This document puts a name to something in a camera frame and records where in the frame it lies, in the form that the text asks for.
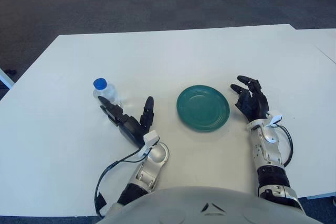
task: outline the green plate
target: green plate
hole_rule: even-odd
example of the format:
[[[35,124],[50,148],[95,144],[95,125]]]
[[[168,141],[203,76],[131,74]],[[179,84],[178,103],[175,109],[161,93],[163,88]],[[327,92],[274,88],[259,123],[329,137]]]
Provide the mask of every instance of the green plate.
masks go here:
[[[181,120],[200,131],[214,131],[226,123],[230,107],[225,97],[214,88],[195,85],[185,89],[177,99]]]

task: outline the white table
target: white table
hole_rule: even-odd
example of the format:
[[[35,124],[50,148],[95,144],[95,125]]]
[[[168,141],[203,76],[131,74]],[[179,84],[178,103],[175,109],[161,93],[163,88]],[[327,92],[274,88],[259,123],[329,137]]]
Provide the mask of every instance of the white table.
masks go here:
[[[298,196],[336,191],[336,65],[291,26],[64,35],[0,101],[0,215],[95,215],[99,175],[135,150],[93,98],[98,77],[115,84],[125,113],[136,118],[154,97],[151,129],[171,152],[158,189],[255,194],[247,122],[229,88],[239,74],[259,79],[270,108],[284,115],[295,147],[286,171]],[[177,116],[177,96],[194,84],[214,87],[229,102],[230,118],[215,132],[197,133]],[[279,135],[285,159],[288,144]],[[102,181],[108,205],[135,166],[120,164]]]
[[[336,29],[302,29],[296,33],[303,41],[313,44],[336,63]]]

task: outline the plate rim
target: plate rim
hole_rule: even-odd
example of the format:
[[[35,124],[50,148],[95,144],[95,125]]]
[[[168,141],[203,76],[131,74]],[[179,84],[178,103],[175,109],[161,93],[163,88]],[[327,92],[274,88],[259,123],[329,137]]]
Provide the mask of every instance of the plate rim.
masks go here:
[[[225,120],[220,124],[220,126],[215,127],[215,128],[212,128],[212,129],[206,129],[206,130],[205,130],[205,129],[199,129],[198,127],[194,127],[194,126],[190,125],[188,122],[186,122],[186,121],[183,119],[183,116],[181,116],[180,109],[179,109],[179,103],[180,103],[182,94],[183,94],[184,92],[186,92],[186,90],[191,89],[191,88],[195,88],[195,87],[205,87],[205,88],[207,88],[207,89],[212,89],[212,90],[214,90],[216,93],[218,93],[220,96],[222,96],[222,98],[224,98],[224,101],[226,102],[226,105],[227,105],[227,108],[228,108],[228,113],[227,113],[227,117],[226,117]],[[215,88],[213,88],[213,87],[210,87],[210,86],[207,86],[207,85],[202,85],[202,84],[192,85],[192,86],[189,86],[189,87],[185,88],[185,89],[180,93],[180,95],[179,95],[178,98],[177,98],[177,101],[176,101],[176,109],[177,109],[177,113],[178,113],[178,115],[179,115],[181,121],[182,121],[184,124],[186,124],[187,126],[191,127],[191,128],[194,129],[194,130],[198,130],[198,131],[201,131],[201,132],[211,132],[211,131],[216,131],[216,130],[218,130],[219,128],[221,128],[221,127],[227,122],[227,120],[228,120],[229,117],[230,117],[230,105],[229,105],[227,99],[225,98],[225,96],[224,96],[222,93],[220,93],[217,89],[215,89]]]

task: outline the plastic bottle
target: plastic bottle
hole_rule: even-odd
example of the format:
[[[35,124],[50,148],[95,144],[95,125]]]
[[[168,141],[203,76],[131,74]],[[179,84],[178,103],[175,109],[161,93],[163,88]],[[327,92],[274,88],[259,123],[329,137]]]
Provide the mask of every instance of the plastic bottle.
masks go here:
[[[99,78],[93,82],[95,87],[93,91],[93,96],[97,98],[98,96],[105,97],[113,104],[118,104],[118,94],[115,87],[107,83],[104,78]]]

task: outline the black cable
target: black cable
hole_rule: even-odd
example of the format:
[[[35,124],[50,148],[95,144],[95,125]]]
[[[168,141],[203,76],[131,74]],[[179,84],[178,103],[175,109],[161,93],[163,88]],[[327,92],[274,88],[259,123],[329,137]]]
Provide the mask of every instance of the black cable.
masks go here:
[[[108,167],[106,167],[106,169],[102,172],[102,174],[100,175],[99,179],[98,179],[98,183],[97,183],[97,186],[96,186],[96,189],[94,191],[94,203],[95,203],[95,209],[96,209],[96,213],[97,215],[100,217],[100,218],[103,218],[103,216],[101,215],[100,213],[100,209],[98,209],[98,205],[97,205],[97,200],[98,200],[98,188],[99,188],[99,185],[100,185],[100,182],[101,180],[104,178],[104,176],[106,175],[106,173],[113,169],[116,165],[118,165],[120,162],[127,162],[127,163],[138,163],[138,162],[141,162],[143,161],[148,155],[149,153],[151,152],[152,149],[149,150],[149,152],[140,160],[137,160],[137,161],[128,161],[126,159],[128,159],[129,157],[131,156],[134,156],[136,153],[138,153],[140,151],[140,149],[136,150],[135,152],[131,153],[130,155],[122,158],[121,160],[118,160],[118,161],[115,161],[114,163],[110,164]]]
[[[137,161],[128,161],[128,160],[123,160],[123,161],[121,161],[121,162],[126,162],[126,163],[138,163],[138,162],[141,162],[141,161],[143,161],[145,158],[147,158],[147,156],[149,155],[149,152],[142,158],[142,159],[140,159],[140,160],[137,160]]]
[[[135,152],[133,152],[132,154],[124,157],[123,159],[119,160],[119,161],[115,161],[114,163],[110,164],[108,167],[105,168],[105,170],[102,172],[102,174],[100,175],[99,179],[98,179],[98,183],[96,185],[96,189],[94,191],[94,203],[95,203],[95,209],[96,209],[96,213],[100,218],[103,218],[103,216],[100,214],[100,210],[98,209],[98,205],[97,205],[97,199],[98,199],[98,188],[100,185],[101,180],[104,178],[104,176],[106,175],[106,173],[111,170],[112,168],[114,168],[116,165],[118,165],[120,162],[124,161],[125,159],[135,155],[136,153],[138,153],[140,151],[140,149],[136,150]]]
[[[294,146],[293,146],[293,139],[289,134],[289,131],[286,129],[286,127],[276,124],[277,127],[279,127],[280,129],[283,130],[283,132],[286,134],[288,142],[289,142],[289,146],[290,146],[290,152],[289,152],[289,156],[288,159],[286,160],[286,162],[284,162],[283,166],[286,167],[289,162],[292,160],[293,157],[293,153],[294,153]]]

